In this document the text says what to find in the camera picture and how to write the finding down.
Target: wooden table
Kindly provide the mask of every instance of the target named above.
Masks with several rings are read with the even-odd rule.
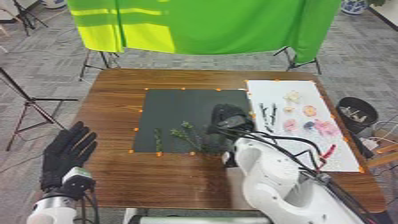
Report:
[[[217,156],[166,153],[157,157],[155,153],[130,153],[130,150],[146,88],[239,89],[246,88],[249,79],[313,80],[338,117],[319,78],[308,73],[136,69],[102,72],[77,116],[100,136],[88,168],[98,181],[102,207],[247,209],[231,202],[235,195]],[[338,124],[349,136],[340,118]],[[384,196],[352,140],[349,144],[365,173],[333,176],[368,210],[382,212]]]

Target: green backdrop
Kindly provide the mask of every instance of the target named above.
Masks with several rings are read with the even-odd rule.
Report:
[[[68,0],[86,47],[237,54],[290,46],[313,60],[340,0]]]

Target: white paper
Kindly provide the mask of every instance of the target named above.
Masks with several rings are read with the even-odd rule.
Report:
[[[333,122],[338,127],[336,121],[331,116],[331,111],[322,99],[322,95],[317,89],[317,85],[311,81],[269,81],[269,80],[249,80],[249,99],[253,112],[256,114],[256,129],[258,131],[269,132],[265,128],[265,119],[260,104],[267,109],[267,115],[272,114],[272,104],[278,106],[278,116],[276,116],[276,125],[272,126],[274,135],[279,136],[295,136],[311,140],[322,150],[322,154],[331,149],[333,144],[336,145],[335,154],[327,159],[327,165],[324,166],[324,171],[342,171],[342,172],[359,172],[359,163],[352,153],[350,146],[343,140],[343,134],[338,133],[335,136],[322,136],[319,130],[306,130],[304,124],[315,119]],[[297,91],[301,94],[299,103],[287,101],[285,96],[292,91]],[[308,117],[304,114],[304,106],[311,105],[317,108],[317,116]],[[290,106],[295,108],[292,113],[285,112],[285,107]],[[288,119],[297,120],[297,129],[290,132],[285,131],[283,124]],[[301,153],[304,150],[313,149],[313,147],[297,141],[278,140],[279,145],[294,153]],[[310,155],[304,154],[299,156],[304,164],[313,167]]]

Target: black glove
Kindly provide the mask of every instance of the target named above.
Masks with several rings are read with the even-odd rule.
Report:
[[[41,190],[63,186],[63,177],[73,167],[82,167],[96,149],[96,133],[80,121],[70,131],[63,130],[45,149]]]

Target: white wall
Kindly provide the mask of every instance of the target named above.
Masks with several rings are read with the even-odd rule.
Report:
[[[18,2],[22,6],[27,8],[38,2],[38,0],[18,0]],[[8,10],[11,11],[15,15],[18,15],[18,10],[15,7],[13,0],[0,0],[0,6],[8,8]],[[9,13],[0,10],[0,20],[11,20],[11,19],[13,17],[9,16]]]
[[[388,0],[384,6],[374,7],[374,9],[398,26],[398,0]]]

